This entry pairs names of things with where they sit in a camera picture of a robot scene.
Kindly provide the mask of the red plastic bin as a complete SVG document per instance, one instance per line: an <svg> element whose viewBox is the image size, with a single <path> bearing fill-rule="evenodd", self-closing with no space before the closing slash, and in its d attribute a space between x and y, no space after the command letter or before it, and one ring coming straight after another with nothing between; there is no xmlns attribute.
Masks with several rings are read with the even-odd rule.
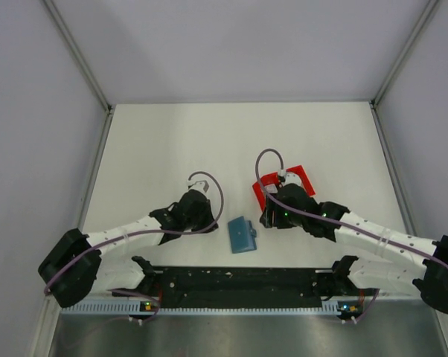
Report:
<svg viewBox="0 0 448 357"><path fill-rule="evenodd" d="M313 185L311 184L306 171L301 165L289 167L286 169L286 172L292 173L294 176L299 177L301 181L300 186L304 188L308 196L314 197L316 195ZM283 186L282 181L278 178L277 172L268 173L264 176L261 176L260 180L262 181L263 186L269 191L269 193L273 195L275 195L278 192L278 189ZM262 188L257 181L252 185L252 189L257 199L257 203L259 204L260 211L264 212L266 206L266 198Z"/></svg>

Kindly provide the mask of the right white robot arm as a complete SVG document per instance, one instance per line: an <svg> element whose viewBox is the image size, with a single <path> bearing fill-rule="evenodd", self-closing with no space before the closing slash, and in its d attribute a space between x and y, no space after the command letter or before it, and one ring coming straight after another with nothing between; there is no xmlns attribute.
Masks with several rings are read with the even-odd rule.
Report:
<svg viewBox="0 0 448 357"><path fill-rule="evenodd" d="M363 219L335 202L318 203L296 183L259 186L266 198L262 223L267 228L299 227L315 238L362 249L378 262L345 256L333 265L335 289L379 289L414 295L448 315L448 236L416 237Z"/></svg>

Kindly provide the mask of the blue leather card holder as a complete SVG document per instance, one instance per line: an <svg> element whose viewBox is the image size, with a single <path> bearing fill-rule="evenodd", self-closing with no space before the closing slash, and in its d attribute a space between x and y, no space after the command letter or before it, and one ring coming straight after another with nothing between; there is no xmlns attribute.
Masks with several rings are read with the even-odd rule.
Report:
<svg viewBox="0 0 448 357"><path fill-rule="evenodd" d="M257 232L252 222L244 216L239 216L228 222L228 235L233 254L246 253L257 249Z"/></svg>

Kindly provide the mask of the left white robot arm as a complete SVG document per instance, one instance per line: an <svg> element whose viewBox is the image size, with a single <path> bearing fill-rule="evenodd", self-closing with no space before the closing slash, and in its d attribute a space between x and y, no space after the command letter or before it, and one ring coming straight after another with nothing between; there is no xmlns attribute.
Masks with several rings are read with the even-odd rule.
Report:
<svg viewBox="0 0 448 357"><path fill-rule="evenodd" d="M155 278L145 249L217 229L208 189L206 180L190 181L179 201L127 225L88 234L77 228L65 232L38 268L46 293L62 308L116 289L150 293Z"/></svg>

